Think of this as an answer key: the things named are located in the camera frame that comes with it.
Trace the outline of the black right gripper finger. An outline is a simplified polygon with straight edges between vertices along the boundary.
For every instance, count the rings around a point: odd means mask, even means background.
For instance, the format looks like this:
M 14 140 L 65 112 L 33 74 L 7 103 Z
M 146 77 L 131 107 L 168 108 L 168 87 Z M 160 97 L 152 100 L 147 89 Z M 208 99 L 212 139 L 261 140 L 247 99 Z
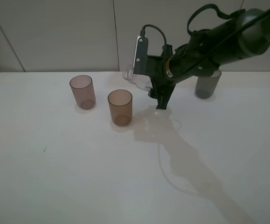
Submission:
M 166 110 L 169 99 L 174 91 L 175 84 L 160 85 L 151 81 L 152 87 L 149 90 L 148 96 L 157 100 L 157 110 Z

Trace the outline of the dark green robot arm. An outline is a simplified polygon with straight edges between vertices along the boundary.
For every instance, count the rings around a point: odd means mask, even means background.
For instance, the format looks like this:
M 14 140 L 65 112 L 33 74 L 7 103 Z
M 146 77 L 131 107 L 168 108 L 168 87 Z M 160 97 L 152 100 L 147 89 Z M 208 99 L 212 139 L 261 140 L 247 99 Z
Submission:
M 146 87 L 158 109 L 166 109 L 176 84 L 191 77 L 211 77 L 220 66 L 262 55 L 270 47 L 270 9 L 225 14 L 217 5 L 207 4 L 194 16 L 207 9 L 215 10 L 225 22 L 213 29 L 189 31 L 189 42 L 177 49 L 164 43 L 160 56 L 148 55 L 145 28 L 137 37 L 131 71 L 150 79 Z

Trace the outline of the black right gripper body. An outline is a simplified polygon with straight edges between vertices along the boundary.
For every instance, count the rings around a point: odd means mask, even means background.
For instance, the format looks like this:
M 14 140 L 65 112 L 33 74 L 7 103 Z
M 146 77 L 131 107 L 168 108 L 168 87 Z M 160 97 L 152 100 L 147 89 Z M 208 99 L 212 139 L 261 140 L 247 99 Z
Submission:
M 136 63 L 133 72 L 145 75 L 157 84 L 177 84 L 191 77 L 191 70 L 186 70 L 189 63 L 184 62 L 187 44 L 183 44 L 173 52 L 172 45 L 162 35 L 164 45 L 160 56 L 148 55 L 148 38 L 142 36 L 140 43 L 140 62 Z

